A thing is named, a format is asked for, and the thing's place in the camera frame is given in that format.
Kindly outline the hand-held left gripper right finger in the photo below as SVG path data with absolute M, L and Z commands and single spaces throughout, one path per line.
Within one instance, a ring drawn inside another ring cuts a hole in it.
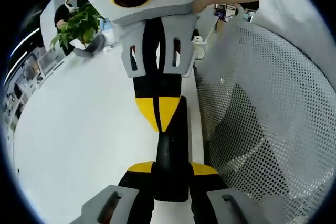
M 211 166 L 192 162 L 191 211 L 195 223 L 269 223 L 246 193 L 227 188 Z

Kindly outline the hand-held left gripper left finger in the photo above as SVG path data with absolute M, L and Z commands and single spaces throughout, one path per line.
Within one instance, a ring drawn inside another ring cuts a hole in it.
M 154 210 L 152 162 L 131 166 L 117 185 L 109 185 L 82 205 L 72 223 L 150 223 Z

